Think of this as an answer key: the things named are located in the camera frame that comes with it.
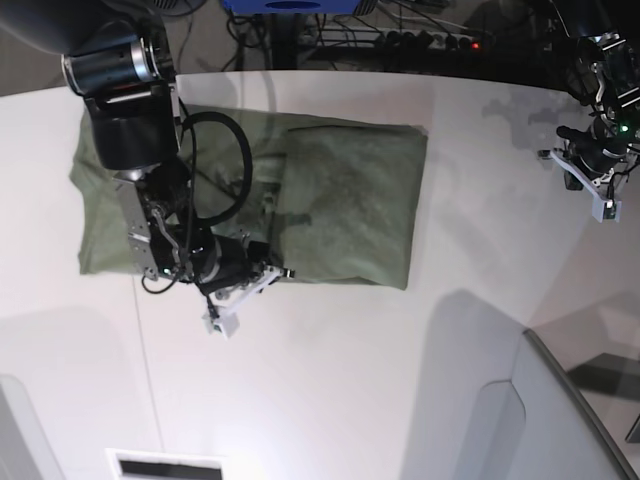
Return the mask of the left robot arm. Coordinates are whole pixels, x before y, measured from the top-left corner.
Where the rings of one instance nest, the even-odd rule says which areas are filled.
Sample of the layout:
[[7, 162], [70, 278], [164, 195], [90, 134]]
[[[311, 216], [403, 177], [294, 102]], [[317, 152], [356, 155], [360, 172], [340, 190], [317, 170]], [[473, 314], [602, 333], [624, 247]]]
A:
[[575, 76], [572, 95], [590, 108], [585, 130], [560, 126], [563, 153], [612, 199], [639, 167], [639, 3], [553, 1], [568, 45], [558, 55]]

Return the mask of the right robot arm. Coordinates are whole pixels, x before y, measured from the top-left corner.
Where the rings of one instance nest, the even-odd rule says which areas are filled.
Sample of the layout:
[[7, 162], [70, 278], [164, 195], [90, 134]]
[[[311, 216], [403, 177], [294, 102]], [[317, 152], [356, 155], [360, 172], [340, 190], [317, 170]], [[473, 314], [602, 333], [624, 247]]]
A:
[[[262, 278], [270, 265], [265, 244], [214, 232], [249, 196], [249, 141], [225, 114], [181, 113], [164, 23], [149, 2], [5, 1], [1, 25], [60, 57], [67, 85], [84, 102], [97, 156], [113, 173], [130, 250], [145, 280], [163, 277], [210, 295]], [[179, 156], [179, 130], [200, 122], [226, 126], [243, 164], [237, 199], [207, 218], [195, 208], [196, 165]]]

